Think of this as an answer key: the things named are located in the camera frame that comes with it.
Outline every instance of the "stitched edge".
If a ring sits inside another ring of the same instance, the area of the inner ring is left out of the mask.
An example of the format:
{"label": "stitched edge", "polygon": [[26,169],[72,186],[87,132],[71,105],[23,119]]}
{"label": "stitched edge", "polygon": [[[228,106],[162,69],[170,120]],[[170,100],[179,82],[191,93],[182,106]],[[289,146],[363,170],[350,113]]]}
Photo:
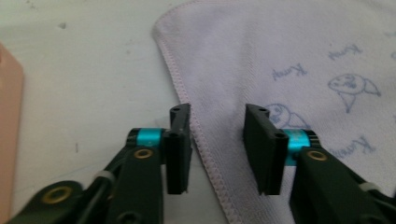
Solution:
{"label": "stitched edge", "polygon": [[[170,11],[166,12],[163,16],[161,16],[157,22],[155,23],[155,27],[163,20],[165,17],[170,16],[172,14],[175,14],[177,10],[182,9],[184,7],[189,7],[194,4],[200,4],[200,3],[224,3],[224,2],[237,2],[236,1],[192,1],[189,3],[182,4],[178,7],[175,7],[171,9]],[[163,52],[165,63],[168,66],[169,72],[171,74],[171,77],[173,79],[173,83],[175,86],[175,89],[177,91],[177,95],[180,98],[180,102],[182,104],[190,103],[190,98],[187,94],[187,91],[185,89],[184,83],[182,81],[180,72],[178,70],[176,61],[171,53],[171,50],[168,48],[168,45],[161,35],[160,32],[154,32],[154,38],[157,39],[157,43]],[[201,155],[204,167],[207,171],[207,174],[209,176],[209,180],[212,183],[213,188],[215,189],[215,192],[218,196],[219,202],[223,208],[223,211],[230,223],[243,223],[242,218],[238,212],[238,210],[235,209],[235,206],[233,202],[230,199],[230,194],[228,190],[225,188],[224,185],[224,180],[222,178],[222,175],[219,172],[219,168],[216,165],[210,151],[208,150],[208,144],[206,142],[205,136],[202,132],[202,128],[200,123],[198,122],[198,119],[196,118],[193,106],[191,106],[191,132],[192,136],[195,139],[195,142],[197,144],[198,151]]]}

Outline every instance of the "white cloth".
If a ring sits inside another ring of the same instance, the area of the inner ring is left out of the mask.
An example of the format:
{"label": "white cloth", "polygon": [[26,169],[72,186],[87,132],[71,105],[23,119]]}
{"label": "white cloth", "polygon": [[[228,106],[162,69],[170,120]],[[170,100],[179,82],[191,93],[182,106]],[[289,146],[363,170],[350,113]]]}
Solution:
{"label": "white cloth", "polygon": [[292,223],[294,168],[259,196],[242,142],[245,104],[322,145],[391,196],[396,186],[394,0],[194,1],[154,28],[230,223]]}

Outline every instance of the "white table surface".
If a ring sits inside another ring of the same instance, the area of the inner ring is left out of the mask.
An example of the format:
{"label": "white table surface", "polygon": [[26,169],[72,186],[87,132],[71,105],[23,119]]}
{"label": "white table surface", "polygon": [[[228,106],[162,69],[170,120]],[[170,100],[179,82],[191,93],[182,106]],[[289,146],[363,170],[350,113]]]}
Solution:
{"label": "white table surface", "polygon": [[[186,0],[0,1],[0,42],[25,74],[13,213],[61,180],[85,187],[138,127],[178,104],[151,36]],[[194,152],[189,193],[164,195],[165,223],[226,223]]]}

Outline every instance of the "brass screw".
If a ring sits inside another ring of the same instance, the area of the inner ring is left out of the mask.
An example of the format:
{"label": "brass screw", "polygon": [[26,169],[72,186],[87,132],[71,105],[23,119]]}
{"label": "brass screw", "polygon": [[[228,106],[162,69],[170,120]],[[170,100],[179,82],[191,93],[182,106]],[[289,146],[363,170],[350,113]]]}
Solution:
{"label": "brass screw", "polygon": [[327,156],[321,152],[318,151],[309,151],[306,153],[311,159],[316,160],[316,161],[326,161]]}
{"label": "brass screw", "polygon": [[48,204],[60,203],[66,200],[72,194],[72,191],[73,190],[67,186],[50,189],[46,194],[44,194],[41,201]]}
{"label": "brass screw", "polygon": [[153,154],[152,150],[143,148],[143,149],[137,150],[134,153],[134,156],[140,160],[143,160],[148,157],[151,157],[152,154]]}

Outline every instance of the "peach object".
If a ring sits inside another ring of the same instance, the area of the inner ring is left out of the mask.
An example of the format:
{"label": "peach object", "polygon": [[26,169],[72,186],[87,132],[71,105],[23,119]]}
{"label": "peach object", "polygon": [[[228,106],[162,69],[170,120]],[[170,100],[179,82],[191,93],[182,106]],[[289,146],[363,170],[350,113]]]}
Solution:
{"label": "peach object", "polygon": [[11,214],[23,71],[0,44],[0,223]]}

